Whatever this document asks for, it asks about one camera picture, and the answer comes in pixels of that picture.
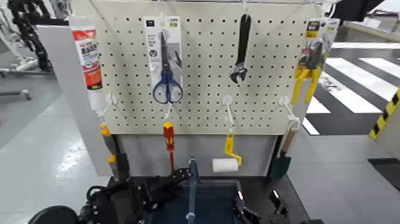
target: pegboard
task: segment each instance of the pegboard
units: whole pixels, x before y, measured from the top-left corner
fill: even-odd
[[[235,132],[281,135],[288,112],[278,106],[291,96],[307,21],[313,4],[248,4],[252,17],[246,55],[248,74],[229,79],[236,62],[243,6],[221,2],[77,1],[78,15],[94,15],[105,93],[119,100],[105,120],[112,133],[162,133],[168,105],[152,97],[142,18],[179,15],[182,23],[184,97],[171,110],[176,134],[226,134],[230,123],[222,97],[233,97]]]

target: white road marking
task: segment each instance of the white road marking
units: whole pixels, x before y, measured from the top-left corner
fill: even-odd
[[[310,123],[310,121],[304,117],[303,127],[307,130],[310,135],[319,135],[319,131]]]
[[[330,110],[315,97],[312,97],[308,105],[307,114],[330,114]]]
[[[400,49],[400,43],[334,42],[333,49]]]
[[[343,58],[328,58],[326,63],[387,101],[397,92],[396,86]]]
[[[327,88],[329,90],[328,93],[330,93],[353,113],[382,113],[382,111],[375,107],[372,103],[337,81],[325,71],[322,72],[320,82],[324,82],[323,85],[327,85],[329,83],[329,86],[331,87]]]
[[[400,78],[400,66],[397,64],[386,61],[383,58],[360,58],[360,60],[377,67],[378,69],[381,69],[392,76]]]

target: red screwdriver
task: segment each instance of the red screwdriver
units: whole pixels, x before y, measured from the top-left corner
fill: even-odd
[[[167,151],[170,153],[171,170],[174,172],[174,126],[172,122],[165,122],[162,128],[164,129],[163,136],[167,144]]]

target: scissors packaging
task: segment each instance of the scissors packaging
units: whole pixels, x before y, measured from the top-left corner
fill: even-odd
[[[182,37],[176,15],[143,18],[154,100],[175,103],[183,97]]]

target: caulk tube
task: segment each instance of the caulk tube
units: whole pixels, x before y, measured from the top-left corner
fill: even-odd
[[[95,23],[90,18],[76,15],[69,17],[69,23],[85,78],[90,107],[99,114],[106,107],[106,102],[102,89]]]

